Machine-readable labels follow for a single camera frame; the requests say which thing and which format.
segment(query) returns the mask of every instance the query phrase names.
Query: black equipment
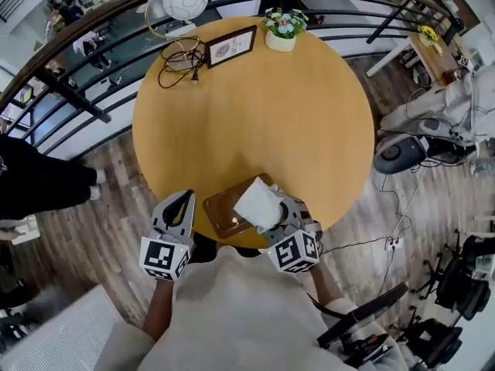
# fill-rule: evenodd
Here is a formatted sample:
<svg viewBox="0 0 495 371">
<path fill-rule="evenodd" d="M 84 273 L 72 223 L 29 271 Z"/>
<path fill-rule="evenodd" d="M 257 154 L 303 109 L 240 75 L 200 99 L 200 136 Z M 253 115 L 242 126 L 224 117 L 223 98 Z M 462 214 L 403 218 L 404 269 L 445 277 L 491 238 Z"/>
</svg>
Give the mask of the black equipment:
<svg viewBox="0 0 495 371">
<path fill-rule="evenodd" d="M 405 283 L 400 283 L 380 297 L 354 309 L 346 315 L 330 311 L 313 300 L 315 306 L 322 312 L 323 320 L 327 324 L 333 324 L 327 332 L 318 338 L 319 346 L 328 349 L 333 342 L 340 339 L 347 355 L 350 356 L 347 361 L 352 364 L 378 360 L 386 353 L 386 348 L 383 348 L 383 342 L 387 338 L 386 335 L 385 337 L 382 335 L 372 335 L 363 342 L 352 341 L 351 335 L 359 328 L 381 316 L 407 292 L 408 286 Z"/>
<path fill-rule="evenodd" d="M 423 121 L 432 131 L 440 125 L 436 120 Z M 432 136 L 399 134 L 387 136 L 379 144 L 373 166 L 379 173 L 385 175 L 403 172 L 426 160 L 432 160 L 440 165 L 457 166 L 464 163 L 475 150 L 475 145 L 464 147 Z"/>
<path fill-rule="evenodd" d="M 425 300 L 432 292 L 436 291 L 435 303 L 437 305 L 451 310 L 455 309 L 466 320 L 471 320 L 476 313 L 484 310 L 491 295 L 487 281 L 471 278 L 476 266 L 476 258 L 495 254 L 495 242 L 469 237 L 460 251 L 459 231 L 457 231 L 455 250 L 450 249 L 447 245 L 445 248 L 448 248 L 453 255 L 445 270 L 441 268 L 441 253 L 437 254 L 439 260 L 435 269 L 429 261 L 423 261 L 424 265 L 428 265 L 430 278 L 420 288 L 411 290 L 411 293 L 418 293 L 428 288 L 426 295 L 419 298 Z M 434 289 L 436 282 L 438 282 L 438 287 Z"/>
<path fill-rule="evenodd" d="M 416 307 L 411 308 L 414 310 L 411 320 L 398 341 L 405 341 L 411 352 L 423 360 L 429 369 L 446 364 L 463 344 L 459 339 L 463 329 L 443 325 L 434 318 L 420 322 Z"/>
</svg>

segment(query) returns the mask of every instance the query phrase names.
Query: white tissue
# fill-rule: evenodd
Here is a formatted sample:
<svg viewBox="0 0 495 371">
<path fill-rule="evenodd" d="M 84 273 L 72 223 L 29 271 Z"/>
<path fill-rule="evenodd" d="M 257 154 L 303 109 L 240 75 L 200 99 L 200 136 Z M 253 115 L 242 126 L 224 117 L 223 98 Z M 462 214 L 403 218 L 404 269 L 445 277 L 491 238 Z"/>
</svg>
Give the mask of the white tissue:
<svg viewBox="0 0 495 371">
<path fill-rule="evenodd" d="M 270 188 L 257 177 L 237 201 L 234 210 L 263 233 L 277 225 L 282 218 L 280 201 Z"/>
</svg>

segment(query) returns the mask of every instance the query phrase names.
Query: black cable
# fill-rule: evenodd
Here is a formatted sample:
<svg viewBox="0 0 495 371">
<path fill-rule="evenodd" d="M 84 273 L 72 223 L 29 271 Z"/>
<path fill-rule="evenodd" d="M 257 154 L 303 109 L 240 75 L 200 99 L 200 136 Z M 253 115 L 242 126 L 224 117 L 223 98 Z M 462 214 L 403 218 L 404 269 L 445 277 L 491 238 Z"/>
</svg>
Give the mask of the black cable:
<svg viewBox="0 0 495 371">
<path fill-rule="evenodd" d="M 455 138 L 447 138 L 446 136 L 440 136 L 440 135 L 433 135 L 433 134 L 412 134 L 411 132 L 407 131 L 389 131 L 388 129 L 379 129 L 380 132 L 388 132 L 388 133 L 396 133 L 396 134 L 408 134 L 409 136 L 429 136 L 430 138 L 438 138 L 438 139 L 445 139 L 445 140 L 457 140 Z"/>
<path fill-rule="evenodd" d="M 376 238 L 376 239 L 367 240 L 366 242 L 350 243 L 350 244 L 347 244 L 345 246 L 332 247 L 331 249 L 325 250 L 323 253 L 321 253 L 321 255 L 324 255 L 324 254 L 327 254 L 327 253 L 331 253 L 334 250 L 341 250 L 341 249 L 346 249 L 348 247 L 360 246 L 362 244 L 374 243 L 374 242 L 377 242 L 379 240 L 389 239 L 389 238 L 390 237 L 379 237 L 379 238 Z"/>
<path fill-rule="evenodd" d="M 184 79 L 185 76 L 187 76 L 189 73 L 194 71 L 193 73 L 193 82 L 198 81 L 198 69 L 204 64 L 204 57 L 205 55 L 198 50 L 198 47 L 201 45 L 204 45 L 203 42 L 199 41 L 197 45 L 194 47 L 194 49 L 190 51 L 177 51 L 172 53 L 170 56 L 163 56 L 163 53 L 169 48 L 173 43 L 168 44 L 160 53 L 160 56 L 165 60 L 163 63 L 163 68 L 160 70 L 160 73 L 158 75 L 158 84 L 161 88 L 163 89 L 169 89 L 177 85 L 180 81 Z M 163 73 L 180 73 L 182 70 L 174 70 L 169 63 L 177 63 L 177 62 L 182 62 L 186 60 L 191 60 L 191 68 L 186 70 L 186 72 L 172 85 L 165 86 L 162 84 L 162 74 Z"/>
<path fill-rule="evenodd" d="M 384 182 L 381 185 L 381 189 L 379 189 L 374 182 L 373 182 L 373 187 L 375 189 L 377 189 L 378 192 L 382 192 L 383 194 L 394 194 L 394 196 L 397 200 L 397 208 L 395 210 L 395 215 L 399 216 L 400 219 L 404 219 L 404 218 L 408 219 L 409 220 L 409 227 L 411 227 L 412 221 L 409 218 L 409 216 L 406 214 L 402 214 L 400 211 L 401 200 L 399 199 L 399 195 L 393 189 L 387 189 L 387 190 L 385 189 L 385 182 L 387 181 L 387 177 L 388 177 L 388 175 L 385 175 Z"/>
<path fill-rule="evenodd" d="M 392 249 L 392 257 L 390 259 L 390 263 L 388 262 L 388 252 L 387 252 L 387 270 L 385 271 L 384 282 L 381 285 L 380 291 L 378 292 L 378 297 L 381 296 L 381 292 L 384 290 L 385 283 L 387 282 L 388 271 L 390 270 L 390 266 L 392 265 L 392 261 L 394 260 L 395 248 Z"/>
</svg>

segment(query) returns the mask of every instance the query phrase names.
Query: table top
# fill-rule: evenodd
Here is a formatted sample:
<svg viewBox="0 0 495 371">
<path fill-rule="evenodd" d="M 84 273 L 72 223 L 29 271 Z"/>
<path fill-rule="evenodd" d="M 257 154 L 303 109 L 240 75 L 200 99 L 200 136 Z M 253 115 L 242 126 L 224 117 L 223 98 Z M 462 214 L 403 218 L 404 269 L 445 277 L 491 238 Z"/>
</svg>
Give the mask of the table top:
<svg viewBox="0 0 495 371">
<path fill-rule="evenodd" d="M 426 64 L 428 64 L 428 67 L 435 76 L 435 78 L 432 78 L 432 81 L 443 85 L 445 84 L 443 81 L 443 74 L 459 69 L 459 65 L 454 59 L 452 50 L 447 46 L 446 42 L 443 41 L 442 37 L 440 37 L 437 44 L 442 48 L 443 56 L 440 56 L 433 46 L 425 46 L 419 39 L 419 33 L 412 32 L 409 34 L 409 37 L 411 38 L 411 42 L 414 43 L 416 51 L 421 53 Z"/>
<path fill-rule="evenodd" d="M 193 31 L 209 41 L 258 25 L 253 51 L 199 71 L 165 90 L 150 67 L 136 100 L 133 139 L 139 166 L 159 201 L 196 193 L 193 229 L 218 240 L 203 201 L 253 175 L 268 173 L 306 202 L 324 229 L 360 195 L 370 172 L 374 126 L 366 94 L 346 62 L 310 33 L 281 53 L 265 45 L 256 18 L 222 19 Z M 162 82 L 177 79 L 165 73 Z M 253 228 L 227 240 L 266 247 Z"/>
</svg>

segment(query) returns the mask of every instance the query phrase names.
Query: lamp base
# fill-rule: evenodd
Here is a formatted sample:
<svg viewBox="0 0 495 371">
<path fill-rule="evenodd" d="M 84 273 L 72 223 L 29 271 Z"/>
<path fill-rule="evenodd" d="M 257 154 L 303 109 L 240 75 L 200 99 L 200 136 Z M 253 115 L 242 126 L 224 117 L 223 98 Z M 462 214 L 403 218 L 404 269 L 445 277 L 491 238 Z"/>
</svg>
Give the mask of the lamp base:
<svg viewBox="0 0 495 371">
<path fill-rule="evenodd" d="M 202 43 L 196 46 L 197 43 L 195 39 L 180 39 L 172 42 L 162 54 L 167 59 L 170 71 L 188 71 L 201 64 L 205 46 Z"/>
</svg>

